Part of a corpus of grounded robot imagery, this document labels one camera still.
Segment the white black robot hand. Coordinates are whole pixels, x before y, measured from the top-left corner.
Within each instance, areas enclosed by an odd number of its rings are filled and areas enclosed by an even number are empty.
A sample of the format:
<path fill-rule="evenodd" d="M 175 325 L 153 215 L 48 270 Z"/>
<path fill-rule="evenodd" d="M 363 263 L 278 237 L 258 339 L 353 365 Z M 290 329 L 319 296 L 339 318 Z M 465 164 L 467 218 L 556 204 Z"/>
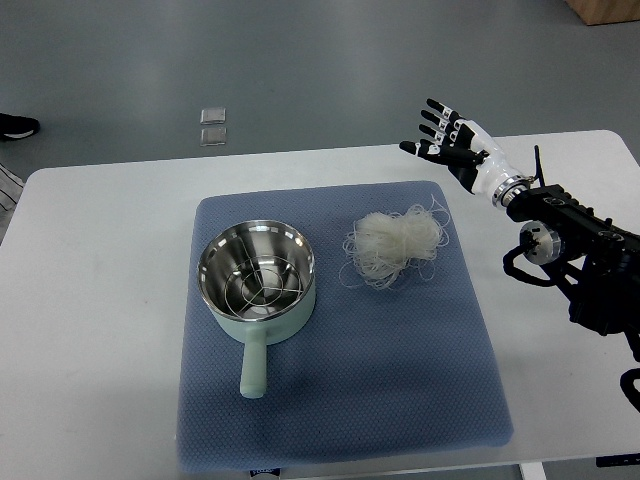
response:
<path fill-rule="evenodd" d="M 401 142 L 402 151 L 445 166 L 466 191 L 485 196 L 497 208 L 530 188 L 530 180 L 508 163 L 502 147 L 479 124 L 434 99 L 426 105 L 419 125 L 423 137 Z"/>

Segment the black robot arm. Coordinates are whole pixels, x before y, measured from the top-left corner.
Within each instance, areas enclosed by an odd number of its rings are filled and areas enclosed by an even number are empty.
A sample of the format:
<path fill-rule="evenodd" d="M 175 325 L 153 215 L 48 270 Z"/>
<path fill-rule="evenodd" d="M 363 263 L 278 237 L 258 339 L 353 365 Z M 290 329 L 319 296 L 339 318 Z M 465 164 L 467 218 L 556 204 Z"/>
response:
<path fill-rule="evenodd" d="M 639 358 L 639 236 L 598 218 L 563 187 L 547 185 L 534 148 L 537 188 L 505 195 L 506 213 L 524 226 L 503 257 L 504 272 L 569 301 L 569 320 L 601 336 L 624 334 Z"/>

